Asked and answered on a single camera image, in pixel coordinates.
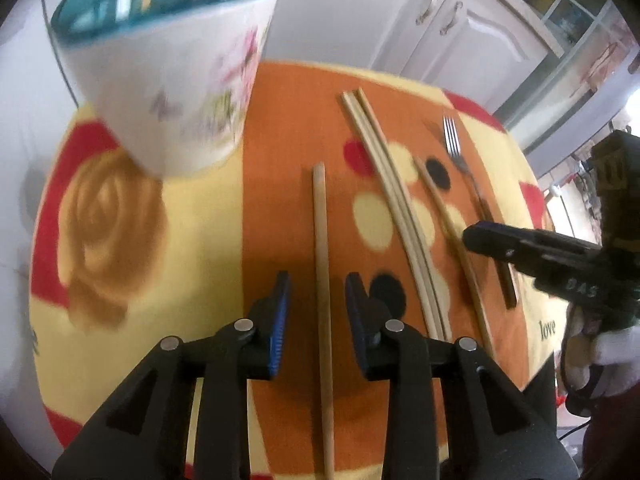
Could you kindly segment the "white gloved hand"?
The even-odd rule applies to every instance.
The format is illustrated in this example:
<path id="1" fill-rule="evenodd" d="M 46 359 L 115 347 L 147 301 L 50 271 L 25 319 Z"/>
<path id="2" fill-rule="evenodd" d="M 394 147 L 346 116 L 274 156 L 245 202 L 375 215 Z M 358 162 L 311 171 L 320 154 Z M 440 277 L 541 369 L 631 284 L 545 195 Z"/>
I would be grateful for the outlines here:
<path id="1" fill-rule="evenodd" d="M 639 322 L 622 330 L 594 336 L 584 333 L 586 315 L 570 304 L 561 351 L 562 381 L 568 392 L 578 393 L 593 378 L 594 366 L 602 367 L 601 396 L 619 396 L 639 385 Z"/>

